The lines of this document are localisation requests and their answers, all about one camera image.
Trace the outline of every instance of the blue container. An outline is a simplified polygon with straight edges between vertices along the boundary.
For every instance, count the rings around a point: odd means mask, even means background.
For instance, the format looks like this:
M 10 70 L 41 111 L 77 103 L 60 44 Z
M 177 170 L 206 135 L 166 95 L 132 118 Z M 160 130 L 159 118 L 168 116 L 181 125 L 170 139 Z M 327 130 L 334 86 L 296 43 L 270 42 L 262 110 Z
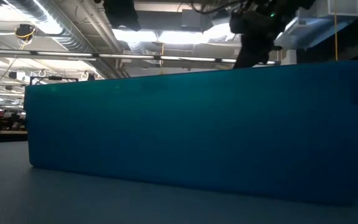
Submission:
M 35 167 L 348 204 L 358 61 L 28 86 Z

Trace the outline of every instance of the air vent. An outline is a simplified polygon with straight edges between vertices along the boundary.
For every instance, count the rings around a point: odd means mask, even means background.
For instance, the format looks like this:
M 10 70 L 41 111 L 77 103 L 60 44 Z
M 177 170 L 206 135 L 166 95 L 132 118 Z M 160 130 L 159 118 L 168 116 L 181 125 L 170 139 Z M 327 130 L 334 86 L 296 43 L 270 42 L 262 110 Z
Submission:
M 300 9 L 300 17 L 330 19 L 335 15 L 340 20 L 358 17 L 358 0 L 317 0 L 310 10 Z

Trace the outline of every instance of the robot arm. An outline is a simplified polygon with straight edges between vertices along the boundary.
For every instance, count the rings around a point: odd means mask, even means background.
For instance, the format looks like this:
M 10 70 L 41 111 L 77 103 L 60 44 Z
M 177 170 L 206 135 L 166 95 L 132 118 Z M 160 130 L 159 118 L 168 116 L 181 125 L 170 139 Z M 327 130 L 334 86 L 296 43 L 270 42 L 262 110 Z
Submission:
M 202 14 L 214 13 L 233 4 L 239 6 L 232 12 L 230 21 L 231 32 L 241 34 L 242 44 L 234 68 L 246 68 L 260 62 L 266 63 L 269 60 L 269 52 L 275 48 L 274 40 L 295 17 L 297 10 L 300 7 L 309 9 L 315 1 L 240 0 L 227 3 L 209 12 L 196 9 L 194 1 L 190 1 L 189 5 Z M 140 29 L 133 0 L 104 0 L 103 6 L 114 28 L 125 25 L 132 30 Z
M 242 0 L 232 13 L 231 32 L 241 35 L 242 48 L 236 68 L 267 63 L 274 40 L 284 32 L 300 7 L 309 9 L 316 0 Z

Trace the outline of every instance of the gray table surface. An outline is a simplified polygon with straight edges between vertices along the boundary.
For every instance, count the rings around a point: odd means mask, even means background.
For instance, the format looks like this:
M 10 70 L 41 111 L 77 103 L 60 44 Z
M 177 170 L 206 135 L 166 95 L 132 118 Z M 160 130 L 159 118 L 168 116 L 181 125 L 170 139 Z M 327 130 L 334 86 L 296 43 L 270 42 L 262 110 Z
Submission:
M 358 223 L 334 207 L 33 168 L 26 142 L 0 143 L 0 223 Z

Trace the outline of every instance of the fluorescent light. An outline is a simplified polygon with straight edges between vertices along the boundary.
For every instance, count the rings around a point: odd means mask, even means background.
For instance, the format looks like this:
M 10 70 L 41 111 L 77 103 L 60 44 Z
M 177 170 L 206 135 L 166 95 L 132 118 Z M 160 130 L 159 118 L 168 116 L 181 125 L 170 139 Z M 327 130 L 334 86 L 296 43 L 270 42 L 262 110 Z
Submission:
M 235 63 L 236 59 L 222 59 L 222 62 L 224 62 L 224 63 Z
M 268 61 L 267 63 L 266 63 L 266 65 L 276 65 L 277 63 L 276 62 L 273 62 L 273 61 Z
M 96 58 L 75 58 L 75 57 L 68 57 L 67 60 L 81 60 L 81 61 L 89 61 L 89 62 L 95 62 Z
M 25 50 L 0 50 L 0 54 L 29 55 L 31 53 Z
M 123 59 L 154 59 L 153 55 L 115 55 L 115 54 L 99 54 L 100 57 L 106 58 L 123 58 Z
M 296 22 L 298 22 L 298 19 L 299 19 L 298 17 L 293 18 L 292 21 L 289 22 L 289 23 L 285 26 L 284 32 L 287 31 L 293 24 L 295 24 Z M 280 38 L 282 35 L 283 35 L 283 32 L 279 33 L 278 36 L 277 36 L 277 38 L 276 38 L 276 40 L 277 40 L 278 38 Z
M 0 96 L 21 96 L 21 97 L 24 97 L 24 93 L 0 93 Z
M 1 106 L 1 107 L 3 107 L 3 108 L 23 108 L 23 106 L 20 106 L 20 105 L 17 105 L 17 106 L 9 106 L 9 105 L 7 105 L 7 106 Z
M 200 32 L 164 31 L 158 41 L 166 44 L 200 44 L 208 39 Z
M 235 34 L 230 30 L 229 23 L 223 23 L 216 26 L 213 26 L 209 30 L 204 32 L 205 39 L 220 39 L 226 37 L 226 40 L 233 39 Z
M 69 57 L 92 57 L 87 53 L 64 53 L 64 52 L 38 52 L 39 55 L 69 56 Z
M 125 42 L 154 42 L 157 41 L 157 36 L 154 31 L 149 30 L 119 30 L 113 29 L 114 35 L 117 40 L 122 40 Z
M 215 58 L 161 56 L 162 60 L 189 60 L 193 62 L 214 62 Z

